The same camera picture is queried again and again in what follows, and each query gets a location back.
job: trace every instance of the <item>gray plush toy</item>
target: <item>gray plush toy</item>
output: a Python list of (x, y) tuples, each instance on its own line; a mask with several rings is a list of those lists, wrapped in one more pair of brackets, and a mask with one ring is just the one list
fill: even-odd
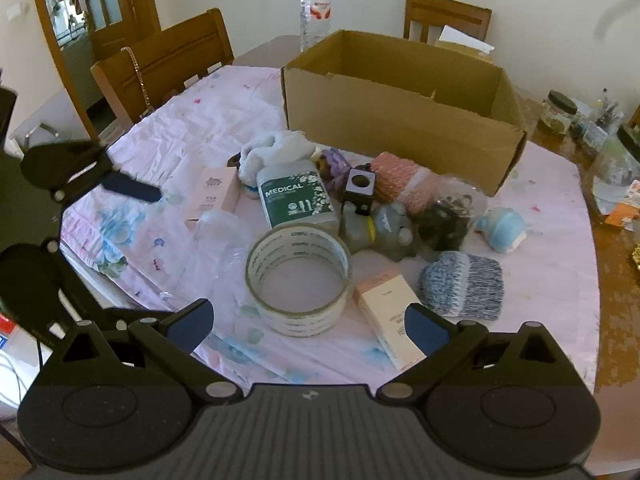
[(345, 202), (340, 221), (340, 238), (352, 254), (373, 249), (395, 262), (414, 256), (414, 232), (406, 209), (399, 202), (381, 204), (370, 216), (356, 213), (356, 206)]
[(500, 264), (490, 258), (444, 251), (418, 280), (418, 298), (441, 316), (495, 320), (502, 310)]

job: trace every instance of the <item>green label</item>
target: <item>green label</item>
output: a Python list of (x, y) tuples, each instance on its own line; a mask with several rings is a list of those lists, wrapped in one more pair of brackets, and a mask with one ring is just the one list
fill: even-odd
[(268, 180), (260, 188), (271, 227), (334, 210), (317, 173)]

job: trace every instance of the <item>packing tape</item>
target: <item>packing tape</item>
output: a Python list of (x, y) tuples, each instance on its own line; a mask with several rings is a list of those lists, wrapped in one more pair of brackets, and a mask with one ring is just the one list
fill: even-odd
[[(328, 263), (342, 277), (340, 293), (308, 312), (290, 312), (268, 304), (260, 296), (266, 276), (279, 264), (295, 258), (316, 258)], [(350, 292), (351, 260), (343, 241), (313, 224), (286, 224), (272, 229), (253, 246), (244, 278), (260, 313), (276, 332), (308, 337), (331, 328), (342, 314)]]

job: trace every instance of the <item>wooden table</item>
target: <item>wooden table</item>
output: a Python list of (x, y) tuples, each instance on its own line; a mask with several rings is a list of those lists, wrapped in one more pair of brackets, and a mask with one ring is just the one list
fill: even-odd
[[(279, 36), (238, 57), (241, 66), (282, 67), (300, 52), (297, 36)], [(574, 162), (581, 173), (591, 165), (574, 142), (537, 124), (540, 105), (524, 96), (531, 140)], [(640, 272), (630, 254), (633, 235), (604, 225), (591, 214), (600, 282), (600, 352), (595, 398), (602, 428), (588, 461), (596, 474), (640, 467)]]

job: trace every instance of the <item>wooden chair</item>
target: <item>wooden chair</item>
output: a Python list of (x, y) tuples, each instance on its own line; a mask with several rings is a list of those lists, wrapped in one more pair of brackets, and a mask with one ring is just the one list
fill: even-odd
[(491, 20), (491, 9), (482, 9), (455, 0), (406, 0), (404, 10), (404, 38), (409, 39), (411, 22), (422, 24), (420, 41), (426, 42), (429, 26), (456, 28), (484, 41)]
[[(234, 60), (219, 9), (174, 25), (131, 49), (154, 108), (183, 91), (188, 79), (204, 77), (209, 67)], [(120, 51), (93, 65), (91, 72), (118, 122), (126, 129), (140, 122), (147, 106), (129, 54)]]
[(629, 126), (631, 126), (632, 128), (635, 128), (636, 126), (638, 126), (638, 124), (640, 124), (640, 106), (638, 107), (638, 109), (636, 109), (636, 113), (633, 114), (631, 120), (629, 121)]

